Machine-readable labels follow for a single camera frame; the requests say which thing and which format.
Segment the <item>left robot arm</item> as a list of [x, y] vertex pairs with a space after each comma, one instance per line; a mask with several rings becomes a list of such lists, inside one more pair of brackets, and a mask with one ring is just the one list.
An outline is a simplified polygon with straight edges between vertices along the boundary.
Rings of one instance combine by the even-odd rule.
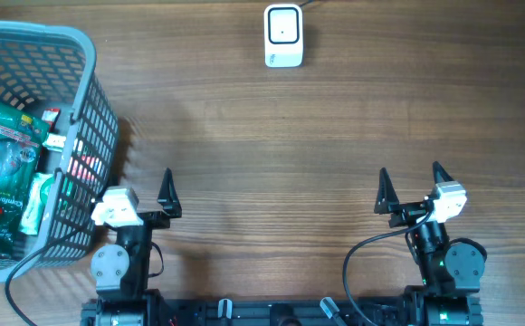
[[95, 300], [81, 308], [82, 325], [170, 325], [168, 307], [158, 290], [149, 290], [148, 280], [161, 275], [149, 270], [152, 241], [157, 229], [168, 229], [182, 216], [172, 171], [163, 176], [157, 196], [158, 211], [139, 212], [138, 197], [131, 187], [108, 187], [94, 204], [91, 219], [116, 232], [116, 241], [98, 249], [91, 258], [96, 282]]

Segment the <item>mint green wipes pack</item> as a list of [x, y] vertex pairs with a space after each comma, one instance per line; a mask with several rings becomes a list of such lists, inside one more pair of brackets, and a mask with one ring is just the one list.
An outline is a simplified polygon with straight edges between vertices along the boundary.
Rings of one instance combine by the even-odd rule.
[[29, 198], [23, 211], [19, 231], [25, 235], [38, 235], [51, 186], [53, 174], [35, 173], [30, 186]]

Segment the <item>red white small carton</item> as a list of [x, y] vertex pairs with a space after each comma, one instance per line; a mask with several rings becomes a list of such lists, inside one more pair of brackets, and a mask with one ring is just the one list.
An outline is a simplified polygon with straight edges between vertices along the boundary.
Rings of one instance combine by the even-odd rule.
[[96, 178], [99, 167], [100, 160], [98, 158], [81, 156], [80, 161], [70, 158], [68, 172], [82, 181], [93, 181]]

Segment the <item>red stick sachet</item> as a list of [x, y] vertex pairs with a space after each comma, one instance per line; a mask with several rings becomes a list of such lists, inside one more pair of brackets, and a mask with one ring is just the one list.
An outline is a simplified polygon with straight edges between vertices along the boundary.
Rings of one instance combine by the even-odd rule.
[[47, 108], [43, 111], [41, 120], [46, 122], [49, 127], [52, 128], [55, 125], [60, 113], [60, 108]]

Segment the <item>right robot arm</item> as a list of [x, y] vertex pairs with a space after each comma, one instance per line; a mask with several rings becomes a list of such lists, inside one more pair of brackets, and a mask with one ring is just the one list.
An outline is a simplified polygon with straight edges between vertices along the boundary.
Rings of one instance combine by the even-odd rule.
[[407, 286], [398, 302], [402, 325], [481, 326], [480, 299], [487, 251], [469, 238], [450, 238], [445, 223], [467, 202], [467, 191], [439, 162], [433, 163], [434, 187], [419, 202], [401, 203], [385, 168], [379, 171], [374, 212], [389, 214], [391, 228], [407, 227], [406, 244], [422, 284]]

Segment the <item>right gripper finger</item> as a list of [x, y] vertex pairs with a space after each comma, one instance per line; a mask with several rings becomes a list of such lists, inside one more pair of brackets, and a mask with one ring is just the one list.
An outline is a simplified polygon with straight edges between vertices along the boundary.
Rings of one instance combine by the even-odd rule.
[[379, 215], [392, 214], [399, 210], [399, 205], [400, 202], [387, 169], [381, 168], [379, 170], [379, 186], [374, 213]]
[[439, 161], [433, 163], [432, 170], [435, 184], [453, 181], [453, 178], [447, 173]]

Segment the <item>small green white box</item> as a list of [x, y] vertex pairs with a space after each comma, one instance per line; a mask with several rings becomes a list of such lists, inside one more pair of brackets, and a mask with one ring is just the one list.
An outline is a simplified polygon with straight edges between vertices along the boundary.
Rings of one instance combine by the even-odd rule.
[[66, 137], [54, 133], [49, 133], [43, 142], [43, 147], [54, 152], [63, 152]]

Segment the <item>green 3M gloves package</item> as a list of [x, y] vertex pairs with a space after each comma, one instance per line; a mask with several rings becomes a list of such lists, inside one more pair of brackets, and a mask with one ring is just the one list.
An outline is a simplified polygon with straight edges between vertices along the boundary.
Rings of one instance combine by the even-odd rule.
[[49, 123], [0, 102], [0, 258], [9, 259], [14, 253], [49, 129]]

